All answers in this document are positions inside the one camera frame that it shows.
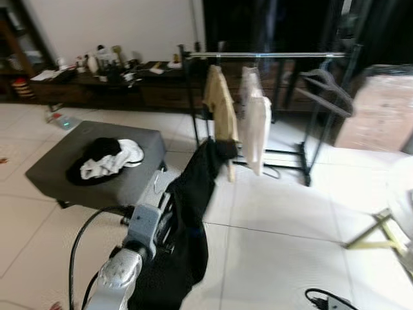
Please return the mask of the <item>white and black garment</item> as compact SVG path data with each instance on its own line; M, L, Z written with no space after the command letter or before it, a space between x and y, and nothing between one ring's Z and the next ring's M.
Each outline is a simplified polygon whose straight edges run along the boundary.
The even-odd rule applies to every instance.
M132 139L99 137L83 148L81 157L65 172L68 183L93 186L118 177L127 168L140 166L145 152Z

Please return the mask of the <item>grey power strip box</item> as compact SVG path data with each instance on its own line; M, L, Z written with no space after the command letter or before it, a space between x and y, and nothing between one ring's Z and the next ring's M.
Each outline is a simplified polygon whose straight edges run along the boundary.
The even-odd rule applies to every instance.
M60 112L49 112L46 120L47 123L53 124L63 130L72 130L81 122L74 116L69 116Z

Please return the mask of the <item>white papers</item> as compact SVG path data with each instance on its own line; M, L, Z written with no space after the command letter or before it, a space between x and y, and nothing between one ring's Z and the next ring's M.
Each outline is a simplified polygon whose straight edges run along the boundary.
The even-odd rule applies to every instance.
M58 77L63 72L64 70L43 70L41 73L39 73L38 75L35 75L35 77L32 77L30 80L49 81L51 79Z

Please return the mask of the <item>round white table gold legs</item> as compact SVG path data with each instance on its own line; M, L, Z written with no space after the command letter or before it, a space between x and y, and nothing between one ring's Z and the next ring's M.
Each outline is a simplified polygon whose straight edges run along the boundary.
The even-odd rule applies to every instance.
M387 174L387 206L374 213L374 225L345 243L346 250L392 250L409 280L413 280L413 155L396 160Z

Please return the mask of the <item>black clothes rack silver rail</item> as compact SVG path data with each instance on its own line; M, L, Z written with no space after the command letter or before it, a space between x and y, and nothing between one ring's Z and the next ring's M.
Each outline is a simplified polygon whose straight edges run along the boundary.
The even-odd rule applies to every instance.
M239 58L239 59L277 59L277 76L276 76L276 86L275 86L275 98L279 97L279 88L281 84L281 71L284 69L284 60L291 59L324 59L321 65L318 68L322 70L328 71L328 66L333 62L334 59L345 58L348 59L348 65L343 74L341 83L339 86L341 88L346 89L349 86L349 83L352 80L355 71L356 61L359 59L359 53L362 49L362 45L359 43L351 44L349 47L348 52L343 51L327 51L327 52L273 52L273 53L266 53L266 52L224 52L224 51L217 51L217 52L207 52L207 51L200 51L199 50L199 43L195 44L196 51L188 51L186 50L185 45L180 44L177 46L178 51L182 61L182 70L184 76L184 83L186 86L186 91L188 92L188 104L190 107L190 118L192 119L192 124L194 125L194 132L196 139L199 139L199 130L197 124L197 115L196 109L194 106L194 95L192 94L192 89L190 88L190 60L194 58L216 58L216 64L219 64L219 60L223 58ZM293 92L297 89L295 88L295 80L300 76L300 72L297 70L292 71L291 81L288 84L287 94L285 95L285 101L288 103L292 100ZM318 145L314 151L314 155L312 159L308 159L308 152L307 152L307 145L310 139L310 135L312 135L313 130L316 128L316 121L318 118L319 113L323 109L327 110L327 120L324 123L323 130L321 131L321 135L319 136ZM314 103L314 107L312 110L312 116L310 117L310 122L307 124L305 130L305 136L303 141L300 144L297 144L297 150L289 151L289 150L276 150L276 149L266 149L265 154L284 154L284 156L295 156L298 157L300 165L298 167L293 166L286 166L286 165L274 165L274 163L265 163L265 168L271 169L292 169L293 171L299 171L302 173L303 181L305 186L309 187L312 184L312 169L317 162L319 153L321 153L321 148L327 141L328 135L330 135L332 130L332 124L334 118L336 118L336 113L331 112L326 107L322 107Z

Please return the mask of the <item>dark wood tv cabinet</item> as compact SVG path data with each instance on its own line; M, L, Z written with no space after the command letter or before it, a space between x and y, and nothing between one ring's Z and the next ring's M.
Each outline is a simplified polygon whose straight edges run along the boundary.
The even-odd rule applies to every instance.
M294 62L284 60L281 71L279 96L275 98L275 86L278 62L271 62L268 71L262 72L261 85L265 95L270 98L276 112L310 112L314 103L310 98L298 92L299 88L307 89L303 80L295 83L296 91L292 100L286 103L288 84ZM175 110L188 111L188 92L184 83L183 71L165 70L162 74L150 71L154 66L151 61L141 66L141 70L131 80L120 83L107 83L103 77L88 72L72 72L64 81L32 81L26 75L12 75L9 70L0 70L0 101L14 103L32 103L43 105L65 104L71 107L88 107L91 109L115 110ZM194 106L200 109L203 101L203 85L206 77L206 63L200 59L192 62L190 70L190 88L194 95ZM27 79L35 98L20 98L11 86L13 79Z

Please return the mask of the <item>dark grey curtain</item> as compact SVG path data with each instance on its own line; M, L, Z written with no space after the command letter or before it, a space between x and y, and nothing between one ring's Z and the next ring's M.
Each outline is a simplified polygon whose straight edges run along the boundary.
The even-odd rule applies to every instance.
M354 39L361 45L355 71L372 65L413 64L413 0L351 0Z

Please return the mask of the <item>black garment with blue print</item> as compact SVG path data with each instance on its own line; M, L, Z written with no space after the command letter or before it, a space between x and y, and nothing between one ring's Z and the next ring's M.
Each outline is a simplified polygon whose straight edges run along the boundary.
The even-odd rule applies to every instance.
M235 143L207 138L165 189L170 230L157 256L137 278L128 310L180 310L203 280L209 260L203 223L216 178L238 154Z

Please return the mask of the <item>cream shirt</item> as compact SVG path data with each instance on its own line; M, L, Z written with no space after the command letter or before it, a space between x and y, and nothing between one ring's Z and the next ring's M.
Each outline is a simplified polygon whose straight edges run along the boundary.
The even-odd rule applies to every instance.
M257 176L265 168L265 150L271 122L271 101L263 92L259 71L254 67L243 67L239 87L240 143L246 165Z

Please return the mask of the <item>brown cardboard box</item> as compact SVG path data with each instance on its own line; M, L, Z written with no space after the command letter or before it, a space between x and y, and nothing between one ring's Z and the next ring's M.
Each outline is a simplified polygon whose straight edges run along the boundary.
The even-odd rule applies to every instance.
M413 66L366 68L355 80L352 107L334 147L405 152L413 133Z

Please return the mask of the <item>tan shirt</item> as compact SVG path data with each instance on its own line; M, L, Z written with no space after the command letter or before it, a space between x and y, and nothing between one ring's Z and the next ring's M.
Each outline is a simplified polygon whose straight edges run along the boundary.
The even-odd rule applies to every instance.
M238 156L238 126L235 103L221 67L209 65L206 76L203 103L213 115L216 141L227 145L231 156L234 155L225 162L227 180L233 183L236 180L236 172L231 160Z

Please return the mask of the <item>grey upholstered ottoman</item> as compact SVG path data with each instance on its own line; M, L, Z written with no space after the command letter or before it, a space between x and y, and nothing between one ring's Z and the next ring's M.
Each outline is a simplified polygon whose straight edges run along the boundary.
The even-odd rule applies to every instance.
M101 137L136 142L145 154L142 164L122 169L120 175L101 184L71 183L68 171L79 173L79 160L86 148ZM53 198L63 209L71 205L89 209L135 205L151 183L156 170L165 165L165 153L165 142L158 130L82 121L34 163L25 175L41 194Z

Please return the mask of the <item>woven patterned basket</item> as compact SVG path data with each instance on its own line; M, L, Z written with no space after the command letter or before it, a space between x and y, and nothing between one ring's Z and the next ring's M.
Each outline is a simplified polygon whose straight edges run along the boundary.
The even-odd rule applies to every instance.
M13 79L11 82L12 88L14 88L15 92L17 92L18 97L24 99L33 99L35 98L34 91L30 88L29 82L27 79L23 77L17 77L17 79Z

